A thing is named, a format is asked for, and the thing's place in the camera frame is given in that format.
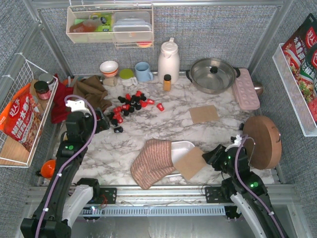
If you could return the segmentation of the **black capsule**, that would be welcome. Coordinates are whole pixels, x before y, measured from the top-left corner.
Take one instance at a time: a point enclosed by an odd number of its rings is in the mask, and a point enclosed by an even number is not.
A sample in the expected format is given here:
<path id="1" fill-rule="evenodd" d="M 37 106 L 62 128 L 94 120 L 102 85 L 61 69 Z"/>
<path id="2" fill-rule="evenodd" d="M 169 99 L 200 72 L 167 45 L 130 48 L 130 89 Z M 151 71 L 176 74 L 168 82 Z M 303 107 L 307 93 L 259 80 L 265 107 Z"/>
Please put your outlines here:
<path id="1" fill-rule="evenodd" d="M 116 128 L 113 129 L 113 131 L 114 131 L 115 133 L 122 133 L 122 132 L 123 132 L 123 127 L 121 127 L 121 126 L 116 127 Z"/>

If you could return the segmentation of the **white storage tray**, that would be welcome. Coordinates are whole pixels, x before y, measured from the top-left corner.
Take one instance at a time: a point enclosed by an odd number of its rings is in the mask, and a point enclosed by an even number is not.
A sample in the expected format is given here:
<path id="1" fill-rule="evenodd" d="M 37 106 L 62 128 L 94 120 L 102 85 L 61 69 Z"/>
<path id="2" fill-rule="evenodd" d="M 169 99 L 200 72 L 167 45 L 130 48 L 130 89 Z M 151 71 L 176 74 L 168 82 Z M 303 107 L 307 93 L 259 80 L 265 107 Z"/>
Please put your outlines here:
<path id="1" fill-rule="evenodd" d="M 171 160 L 173 165 L 185 156 L 195 145 L 190 141 L 174 141 L 171 143 Z"/>

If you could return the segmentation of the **striped pink cloth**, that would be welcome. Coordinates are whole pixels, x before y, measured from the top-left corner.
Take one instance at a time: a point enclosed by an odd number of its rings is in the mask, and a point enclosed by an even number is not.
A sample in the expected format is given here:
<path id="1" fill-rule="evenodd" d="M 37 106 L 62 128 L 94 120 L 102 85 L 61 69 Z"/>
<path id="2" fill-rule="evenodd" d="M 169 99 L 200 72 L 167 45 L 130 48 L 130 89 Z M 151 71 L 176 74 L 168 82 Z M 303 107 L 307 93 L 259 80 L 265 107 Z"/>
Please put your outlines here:
<path id="1" fill-rule="evenodd" d="M 130 172 L 136 184 L 144 190 L 175 171 L 171 158 L 172 142 L 150 139 L 131 165 Z"/>

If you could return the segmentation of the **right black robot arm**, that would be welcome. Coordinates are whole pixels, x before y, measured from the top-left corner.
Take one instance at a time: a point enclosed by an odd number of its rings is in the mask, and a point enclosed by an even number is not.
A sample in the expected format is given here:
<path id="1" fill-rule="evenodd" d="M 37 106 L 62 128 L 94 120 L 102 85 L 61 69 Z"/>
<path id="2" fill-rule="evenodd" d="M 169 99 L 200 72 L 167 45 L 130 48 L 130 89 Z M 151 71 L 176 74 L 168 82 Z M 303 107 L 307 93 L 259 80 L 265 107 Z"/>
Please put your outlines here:
<path id="1" fill-rule="evenodd" d="M 265 184 L 250 170 L 245 147 L 225 147 L 219 144 L 214 150 L 204 153 L 203 159 L 215 171 L 229 177 L 220 187 L 206 186 L 207 203 L 233 203 L 226 206 L 228 219 L 243 216 L 257 238 L 286 238 L 288 234 L 276 215 Z"/>

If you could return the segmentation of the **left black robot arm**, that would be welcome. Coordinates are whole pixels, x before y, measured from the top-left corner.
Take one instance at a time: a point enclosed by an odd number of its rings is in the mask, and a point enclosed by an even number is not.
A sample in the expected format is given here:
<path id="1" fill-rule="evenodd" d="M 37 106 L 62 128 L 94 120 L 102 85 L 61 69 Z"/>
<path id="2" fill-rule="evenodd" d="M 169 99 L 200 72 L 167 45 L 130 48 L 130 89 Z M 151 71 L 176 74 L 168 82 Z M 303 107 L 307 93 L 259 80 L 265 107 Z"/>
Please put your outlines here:
<path id="1" fill-rule="evenodd" d="M 72 112 L 66 119 L 66 140 L 60 142 L 55 169 L 46 193 L 31 218 L 23 219 L 20 230 L 25 238 L 69 238 L 71 228 L 85 205 L 100 196 L 95 178 L 81 178 L 69 194 L 73 178 L 82 164 L 95 133 L 109 129 L 101 109 L 96 115 Z"/>

